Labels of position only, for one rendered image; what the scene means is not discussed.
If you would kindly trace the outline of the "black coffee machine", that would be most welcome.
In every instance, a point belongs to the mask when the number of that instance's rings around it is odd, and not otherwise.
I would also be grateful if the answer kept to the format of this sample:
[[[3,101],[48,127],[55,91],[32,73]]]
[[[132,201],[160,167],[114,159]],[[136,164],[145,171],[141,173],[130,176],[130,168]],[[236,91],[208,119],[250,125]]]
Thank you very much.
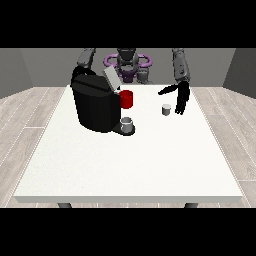
[[[79,75],[71,84],[79,122],[85,128],[101,133],[116,132],[123,136],[135,133],[121,131],[119,92],[114,92],[104,76]]]

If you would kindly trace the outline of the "pale grey machine lid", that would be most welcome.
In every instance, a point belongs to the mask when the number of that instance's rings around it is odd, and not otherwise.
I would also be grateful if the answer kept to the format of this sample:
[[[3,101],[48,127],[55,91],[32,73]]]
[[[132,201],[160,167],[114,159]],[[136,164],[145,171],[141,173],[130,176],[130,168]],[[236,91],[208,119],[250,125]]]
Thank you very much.
[[[107,79],[111,89],[116,91],[122,84],[121,80],[119,79],[116,70],[113,66],[109,66],[103,70],[103,75]]]

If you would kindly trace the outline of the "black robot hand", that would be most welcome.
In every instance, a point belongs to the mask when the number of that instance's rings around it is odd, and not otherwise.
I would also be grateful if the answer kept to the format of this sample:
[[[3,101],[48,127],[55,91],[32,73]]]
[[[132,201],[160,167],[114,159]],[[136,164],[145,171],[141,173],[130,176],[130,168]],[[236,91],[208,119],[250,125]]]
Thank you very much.
[[[84,68],[82,66],[76,66],[72,72],[71,81],[74,81],[74,79],[79,75],[95,75],[95,72],[92,71],[89,68]]]
[[[189,101],[190,97],[189,83],[187,81],[181,81],[178,84],[172,84],[160,90],[158,94],[164,95],[174,91],[178,91],[175,113],[182,115],[185,111],[186,103]]]

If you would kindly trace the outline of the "small grey cup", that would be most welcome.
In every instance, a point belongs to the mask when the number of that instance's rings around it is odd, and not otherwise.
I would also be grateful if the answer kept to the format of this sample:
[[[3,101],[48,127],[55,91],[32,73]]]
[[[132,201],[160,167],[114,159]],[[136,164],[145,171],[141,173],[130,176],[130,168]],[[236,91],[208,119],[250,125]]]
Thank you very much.
[[[121,131],[124,133],[129,133],[133,129],[133,121],[130,117],[123,117],[120,120],[120,124],[121,124]]]

